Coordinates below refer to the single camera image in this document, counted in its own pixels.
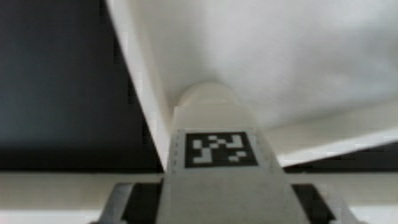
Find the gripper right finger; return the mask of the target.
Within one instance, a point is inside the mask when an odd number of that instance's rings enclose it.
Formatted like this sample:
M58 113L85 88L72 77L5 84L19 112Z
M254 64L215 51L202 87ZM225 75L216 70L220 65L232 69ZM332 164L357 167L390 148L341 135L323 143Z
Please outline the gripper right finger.
M293 191L303 209L309 224L360 224L346 203L325 194L314 184L293 184Z

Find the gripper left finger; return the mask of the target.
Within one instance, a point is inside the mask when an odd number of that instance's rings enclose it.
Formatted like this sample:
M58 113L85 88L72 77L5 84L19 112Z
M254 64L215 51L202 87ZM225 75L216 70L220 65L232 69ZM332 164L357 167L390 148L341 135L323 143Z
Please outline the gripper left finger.
M99 218L88 224L156 224L161 182L117 183Z

